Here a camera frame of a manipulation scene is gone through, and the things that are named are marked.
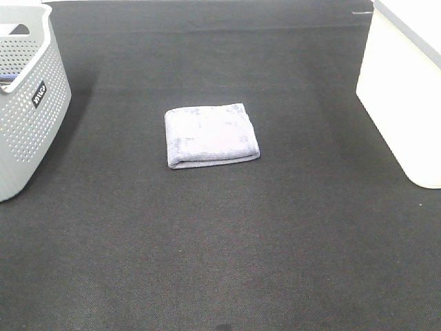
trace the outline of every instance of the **white bin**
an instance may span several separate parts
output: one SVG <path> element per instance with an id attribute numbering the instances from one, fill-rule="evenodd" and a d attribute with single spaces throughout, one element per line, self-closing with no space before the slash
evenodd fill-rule
<path id="1" fill-rule="evenodd" d="M 0 37 L 0 201 L 29 181 L 54 139 L 71 92 L 49 15 L 51 7 L 0 4 L 0 23 L 29 34 Z"/>
<path id="2" fill-rule="evenodd" d="M 441 188 L 440 1 L 375 2 L 357 95 L 406 175 Z"/>

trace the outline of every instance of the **gray towel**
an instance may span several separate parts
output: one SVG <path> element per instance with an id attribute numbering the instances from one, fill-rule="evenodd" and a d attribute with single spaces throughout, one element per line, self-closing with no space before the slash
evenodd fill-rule
<path id="1" fill-rule="evenodd" d="M 217 166 L 257 159 L 253 125 L 241 103 L 187 107 L 165 113 L 168 166 Z"/>

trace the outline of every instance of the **gray carpet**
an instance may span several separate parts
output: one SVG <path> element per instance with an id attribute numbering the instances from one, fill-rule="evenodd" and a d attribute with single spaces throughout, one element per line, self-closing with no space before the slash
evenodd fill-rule
<path id="1" fill-rule="evenodd" d="M 441 191 L 355 95 L 368 1 L 53 7 L 73 98 L 0 205 L 0 330 L 441 328 Z M 168 169 L 165 111 L 235 102 L 262 157 Z"/>

